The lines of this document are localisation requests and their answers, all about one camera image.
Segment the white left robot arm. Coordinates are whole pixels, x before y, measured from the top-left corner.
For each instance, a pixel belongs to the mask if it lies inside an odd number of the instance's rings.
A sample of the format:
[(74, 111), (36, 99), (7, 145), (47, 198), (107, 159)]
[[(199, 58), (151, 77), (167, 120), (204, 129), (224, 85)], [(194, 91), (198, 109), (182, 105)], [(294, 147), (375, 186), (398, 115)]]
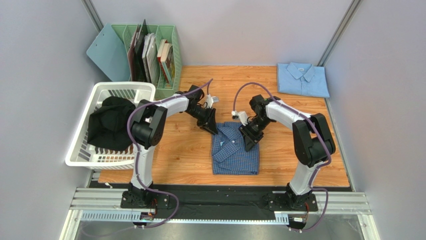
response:
[(167, 118), (177, 113), (187, 113), (197, 120), (200, 129), (216, 135), (216, 109), (213, 104), (218, 101), (218, 97), (205, 94), (201, 87), (192, 85), (188, 91), (178, 91), (159, 101), (139, 102), (127, 123), (127, 132), (137, 152), (132, 179), (128, 190), (122, 195), (123, 207), (133, 205), (144, 208), (152, 201), (154, 190), (149, 186), (153, 183), (154, 152), (163, 137)]

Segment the blue checked long sleeve shirt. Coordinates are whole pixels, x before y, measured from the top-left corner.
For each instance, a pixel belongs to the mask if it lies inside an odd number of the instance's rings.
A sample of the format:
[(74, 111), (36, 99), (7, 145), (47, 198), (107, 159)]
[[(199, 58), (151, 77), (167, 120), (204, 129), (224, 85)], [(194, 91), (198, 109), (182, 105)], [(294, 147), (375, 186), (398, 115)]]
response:
[(218, 134), (211, 136), (212, 173), (214, 175), (254, 176), (260, 170), (260, 146), (245, 151), (238, 122), (216, 124)]

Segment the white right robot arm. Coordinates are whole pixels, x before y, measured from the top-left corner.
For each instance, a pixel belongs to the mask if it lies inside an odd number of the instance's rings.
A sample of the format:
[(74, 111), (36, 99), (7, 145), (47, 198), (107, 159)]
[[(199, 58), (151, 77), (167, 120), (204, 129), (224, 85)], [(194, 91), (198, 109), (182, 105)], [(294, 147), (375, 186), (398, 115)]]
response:
[(264, 137), (264, 129), (278, 122), (292, 131), (294, 152), (298, 164), (293, 178), (285, 190), (285, 202), (289, 208), (302, 206), (312, 194), (313, 182), (321, 167), (336, 151), (326, 117), (321, 114), (307, 114), (274, 97), (254, 96), (250, 102), (255, 112), (249, 118), (244, 111), (232, 112), (240, 120), (239, 131), (243, 136), (246, 151), (255, 147)]

